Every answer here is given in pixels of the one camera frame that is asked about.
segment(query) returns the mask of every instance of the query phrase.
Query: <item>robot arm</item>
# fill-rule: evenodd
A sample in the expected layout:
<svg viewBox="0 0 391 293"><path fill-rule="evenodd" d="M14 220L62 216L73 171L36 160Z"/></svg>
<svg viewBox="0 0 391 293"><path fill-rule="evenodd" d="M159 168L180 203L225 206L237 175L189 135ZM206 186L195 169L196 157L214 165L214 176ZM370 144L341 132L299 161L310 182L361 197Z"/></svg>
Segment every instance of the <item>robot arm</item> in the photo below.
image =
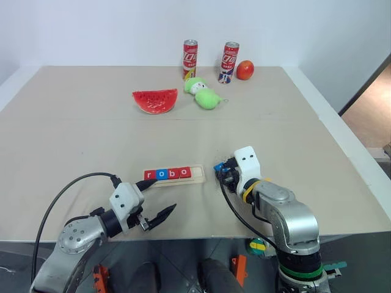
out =
<svg viewBox="0 0 391 293"><path fill-rule="evenodd" d="M144 202L141 191L154 182L156 180L120 183L110 197L110 210L70 220L61 231L53 253L35 277L30 292L75 292L87 260L109 237L121 232L126 234L138 224L146 231L162 223L175 204L165 208L151 221L141 215Z"/></svg>
<svg viewBox="0 0 391 293"><path fill-rule="evenodd" d="M237 150L234 157L214 169L223 185L255 206L271 224L281 292L330 292L315 216L292 191L262 178L254 149Z"/></svg>

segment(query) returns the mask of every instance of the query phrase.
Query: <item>black pants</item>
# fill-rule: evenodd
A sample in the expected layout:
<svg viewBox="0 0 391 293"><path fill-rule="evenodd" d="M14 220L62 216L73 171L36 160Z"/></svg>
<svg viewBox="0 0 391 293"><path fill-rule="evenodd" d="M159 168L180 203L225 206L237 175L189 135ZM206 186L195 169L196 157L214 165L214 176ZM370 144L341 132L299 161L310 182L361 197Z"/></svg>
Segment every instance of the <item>black pants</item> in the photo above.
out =
<svg viewBox="0 0 391 293"><path fill-rule="evenodd" d="M244 293L234 275L217 260L208 258L197 270L200 286L208 293ZM158 267L146 262L133 274L129 293L158 293L160 284Z"/></svg>

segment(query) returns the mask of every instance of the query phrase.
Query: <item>black cable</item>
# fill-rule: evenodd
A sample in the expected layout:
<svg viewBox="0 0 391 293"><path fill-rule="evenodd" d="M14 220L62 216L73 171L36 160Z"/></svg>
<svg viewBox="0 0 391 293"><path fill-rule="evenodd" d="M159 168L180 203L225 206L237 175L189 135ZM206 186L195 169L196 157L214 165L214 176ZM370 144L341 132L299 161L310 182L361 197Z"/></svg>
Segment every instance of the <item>black cable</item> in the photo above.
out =
<svg viewBox="0 0 391 293"><path fill-rule="evenodd" d="M79 215L77 217L71 218L71 219L67 220L67 222L65 223L64 227L67 226L70 222L73 222L73 221L76 221L76 220L86 219L88 217L89 217L89 215Z"/></svg>
<svg viewBox="0 0 391 293"><path fill-rule="evenodd" d="M41 224L39 226L39 229L38 229L38 233L37 233L37 238L35 239L35 244L34 244L34 252L32 254L32 264L31 264L31 283L34 281L34 278L35 278L35 274L36 274L36 271L37 271L37 256L38 256L38 246L39 246L39 240L41 238L41 234L42 234L42 230L43 230L43 226L45 226L45 222L49 216L49 213L50 211L52 210L54 204L56 203L56 201L60 198L60 196L65 192L67 191L67 189L69 187L71 187L72 185L74 185L74 183L84 179L84 178L87 178L87 177L92 177L92 176L108 176L110 177L110 179L112 180L113 184L115 183L113 180L120 180L118 177L116 177L115 175L113 174L110 174L110 173L105 173L105 172L96 172L96 173L89 173L89 174L85 174L85 175L82 175L80 177L77 177L75 180L73 180L72 182L68 183L60 192L59 194L56 195L56 197L54 198L54 200L51 202L51 204L49 205L48 209L46 210L45 212L45 215L43 216L42 218L42 221L41 221Z"/></svg>
<svg viewBox="0 0 391 293"><path fill-rule="evenodd" d="M219 171L219 174L218 174L218 180L219 180L219 183L220 183L220 188L221 188L221 192L228 204L228 206L230 207L230 209L232 210L232 212L235 214L236 218L239 219L240 222L242 222L242 224L244 226L246 226L248 229L250 229L253 233L255 233L256 235L258 235L260 238L262 238L263 240L265 240L268 244L270 244L271 246L274 247L274 249L276 251L279 251L279 248L277 247L277 245L272 241L270 240L269 238L267 238L265 235L263 235L261 232L257 231L253 226L251 226L250 224L248 224L240 215L239 213L236 211L236 209L233 207L231 201L229 200L228 198L228 195L227 193L225 192L225 189L224 189L224 185L222 183L222 178L221 178L221 171Z"/></svg>
<svg viewBox="0 0 391 293"><path fill-rule="evenodd" d="M254 203L254 202L251 203L251 213L252 213L252 215L253 215L256 219L258 219L259 221L266 222L266 223L270 223L268 220L266 220L266 219L263 218L263 217L260 217L259 215L257 215L257 214L255 213L255 203Z"/></svg>

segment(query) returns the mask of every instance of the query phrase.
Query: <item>table edge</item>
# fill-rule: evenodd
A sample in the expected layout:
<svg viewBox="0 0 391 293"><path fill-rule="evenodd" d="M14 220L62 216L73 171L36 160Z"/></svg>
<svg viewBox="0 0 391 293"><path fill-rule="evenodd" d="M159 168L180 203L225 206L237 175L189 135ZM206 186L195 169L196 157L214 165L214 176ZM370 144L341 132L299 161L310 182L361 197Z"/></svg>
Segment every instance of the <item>table edge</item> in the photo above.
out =
<svg viewBox="0 0 391 293"><path fill-rule="evenodd" d="M351 161L391 221L391 180L308 77L298 67L282 68Z"/></svg>

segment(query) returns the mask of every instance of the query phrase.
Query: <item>red watermelon flesh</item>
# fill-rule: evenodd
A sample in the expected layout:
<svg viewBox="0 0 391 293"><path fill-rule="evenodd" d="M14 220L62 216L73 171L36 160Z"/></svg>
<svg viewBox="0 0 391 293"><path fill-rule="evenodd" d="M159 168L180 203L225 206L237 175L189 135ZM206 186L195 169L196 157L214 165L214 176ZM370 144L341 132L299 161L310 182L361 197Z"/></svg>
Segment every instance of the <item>red watermelon flesh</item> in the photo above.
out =
<svg viewBox="0 0 391 293"><path fill-rule="evenodd" d="M177 101L177 96L177 89L133 92L137 105L149 114L162 114L170 111Z"/></svg>

